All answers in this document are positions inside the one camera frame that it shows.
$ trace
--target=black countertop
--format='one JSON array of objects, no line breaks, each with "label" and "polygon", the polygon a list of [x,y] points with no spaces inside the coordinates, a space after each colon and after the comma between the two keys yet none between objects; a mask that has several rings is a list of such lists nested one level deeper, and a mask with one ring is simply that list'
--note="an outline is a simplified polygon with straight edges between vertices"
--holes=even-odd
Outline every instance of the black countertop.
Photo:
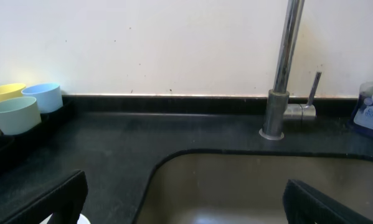
[{"label": "black countertop", "polygon": [[131,223],[149,177],[174,153],[216,152],[349,157],[373,161],[373,139],[345,127],[347,118],[285,124],[285,138],[267,141],[263,116],[82,113],[44,147],[0,178],[0,215],[42,183],[84,170],[91,223]]}]

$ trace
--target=hand soap bottle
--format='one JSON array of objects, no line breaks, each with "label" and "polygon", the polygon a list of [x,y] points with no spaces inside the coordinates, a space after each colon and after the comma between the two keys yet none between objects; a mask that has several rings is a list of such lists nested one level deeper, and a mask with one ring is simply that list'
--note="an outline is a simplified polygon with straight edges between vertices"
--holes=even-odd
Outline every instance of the hand soap bottle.
[{"label": "hand soap bottle", "polygon": [[373,137],[373,82],[361,85],[349,126],[359,133]]}]

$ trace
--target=sink basin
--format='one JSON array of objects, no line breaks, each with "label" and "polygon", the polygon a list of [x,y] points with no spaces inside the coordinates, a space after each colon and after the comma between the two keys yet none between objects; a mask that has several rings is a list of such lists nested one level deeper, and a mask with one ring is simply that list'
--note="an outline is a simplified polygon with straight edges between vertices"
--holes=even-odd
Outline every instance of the sink basin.
[{"label": "sink basin", "polygon": [[373,221],[373,162],[186,154],[154,173],[135,223],[287,223],[282,196],[288,179]]}]

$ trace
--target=white round object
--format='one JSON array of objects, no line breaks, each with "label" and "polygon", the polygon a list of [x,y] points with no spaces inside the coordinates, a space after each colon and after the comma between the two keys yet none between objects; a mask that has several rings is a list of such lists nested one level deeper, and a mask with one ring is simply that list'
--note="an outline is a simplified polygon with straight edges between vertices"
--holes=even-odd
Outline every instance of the white round object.
[{"label": "white round object", "polygon": [[[47,224],[51,216],[52,215],[49,215],[48,218],[46,218],[40,224]],[[89,220],[84,215],[80,214],[80,218],[78,218],[77,224],[91,224],[91,223],[89,222]]]}]

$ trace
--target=chrome faucet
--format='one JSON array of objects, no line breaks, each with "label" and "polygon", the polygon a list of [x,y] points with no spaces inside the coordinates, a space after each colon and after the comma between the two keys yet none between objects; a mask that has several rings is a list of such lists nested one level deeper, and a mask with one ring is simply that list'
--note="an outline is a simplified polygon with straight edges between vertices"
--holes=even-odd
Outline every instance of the chrome faucet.
[{"label": "chrome faucet", "polygon": [[288,1],[275,83],[273,89],[269,90],[265,122],[263,128],[260,130],[261,136],[269,140],[281,140],[284,137],[282,132],[284,119],[305,121],[315,119],[316,117],[316,109],[312,105],[312,102],[316,93],[316,88],[318,87],[321,72],[316,73],[307,104],[288,104],[290,94],[286,90],[298,28],[303,13],[304,1],[305,0]]}]

